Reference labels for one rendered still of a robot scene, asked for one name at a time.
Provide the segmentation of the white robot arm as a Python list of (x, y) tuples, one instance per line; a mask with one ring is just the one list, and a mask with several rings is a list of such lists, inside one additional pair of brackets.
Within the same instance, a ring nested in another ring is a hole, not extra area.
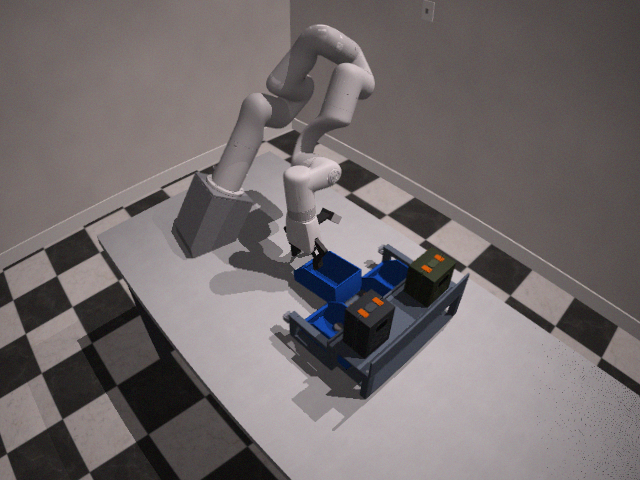
[(228, 196), (243, 195), (241, 186), (261, 146), (264, 126), (286, 127), (312, 97), (314, 82), (307, 74), (317, 55), (338, 66), (332, 73), (320, 114), (299, 135), (291, 167), (283, 174), (288, 217), (307, 221), (315, 216), (314, 192), (333, 186), (341, 177), (341, 168), (335, 161), (313, 153), (316, 143), (325, 133), (347, 127), (357, 101), (370, 97), (375, 87), (359, 45), (327, 25), (305, 29), (269, 75), (266, 87), (278, 98), (253, 93), (244, 99), (221, 159), (206, 178), (213, 189)]

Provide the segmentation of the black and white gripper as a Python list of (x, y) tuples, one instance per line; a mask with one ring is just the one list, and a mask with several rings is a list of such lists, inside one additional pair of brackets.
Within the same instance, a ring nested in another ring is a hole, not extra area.
[[(322, 257), (326, 255), (328, 250), (321, 242), (320, 227), (316, 214), (307, 221), (294, 221), (288, 217), (287, 213), (284, 230), (291, 245), (292, 256), (298, 255), (302, 250), (305, 253), (312, 254), (314, 270), (323, 266)], [(315, 250), (318, 251), (318, 255), (315, 254)]]

